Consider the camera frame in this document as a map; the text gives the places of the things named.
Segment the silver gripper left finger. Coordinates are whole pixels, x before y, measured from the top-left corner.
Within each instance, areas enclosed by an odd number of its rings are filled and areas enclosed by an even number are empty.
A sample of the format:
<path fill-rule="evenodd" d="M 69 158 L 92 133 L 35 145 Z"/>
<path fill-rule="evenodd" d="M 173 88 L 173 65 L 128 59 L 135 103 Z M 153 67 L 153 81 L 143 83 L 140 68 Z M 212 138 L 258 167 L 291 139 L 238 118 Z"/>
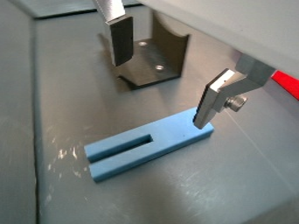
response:
<path fill-rule="evenodd" d="M 116 67 L 133 56 L 133 18 L 125 13 L 121 0 L 92 0 L 107 28 L 107 42 Z"/>

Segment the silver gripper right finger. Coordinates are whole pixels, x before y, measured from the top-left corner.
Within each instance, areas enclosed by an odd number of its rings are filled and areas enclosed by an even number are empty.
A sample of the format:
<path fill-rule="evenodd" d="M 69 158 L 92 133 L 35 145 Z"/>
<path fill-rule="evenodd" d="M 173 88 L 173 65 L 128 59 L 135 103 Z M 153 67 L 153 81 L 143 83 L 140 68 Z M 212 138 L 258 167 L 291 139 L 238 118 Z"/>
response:
<path fill-rule="evenodd" d="M 223 109 L 238 112 L 247 102 L 243 94 L 262 88 L 275 71 L 264 62 L 243 54 L 235 71 L 226 68 L 207 84 L 192 118 L 193 125 L 201 129 Z"/>

